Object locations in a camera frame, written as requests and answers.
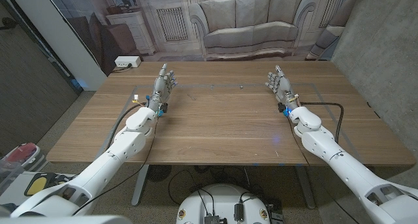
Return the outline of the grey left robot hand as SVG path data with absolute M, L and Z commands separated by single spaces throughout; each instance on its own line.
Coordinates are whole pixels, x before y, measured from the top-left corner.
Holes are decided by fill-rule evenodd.
M 177 85 L 174 71 L 168 71 L 167 66 L 167 63 L 163 64 L 153 85 L 148 108 L 152 109 L 154 112 L 157 112 L 163 103 L 168 102 L 171 91 Z

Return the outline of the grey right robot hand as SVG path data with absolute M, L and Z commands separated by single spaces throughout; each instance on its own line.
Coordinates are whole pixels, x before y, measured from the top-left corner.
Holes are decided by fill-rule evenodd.
M 272 90 L 282 108 L 287 107 L 288 110 L 292 111 L 299 107 L 297 94 L 293 91 L 289 79 L 279 65 L 276 65 L 276 72 L 268 73 L 265 85 Z

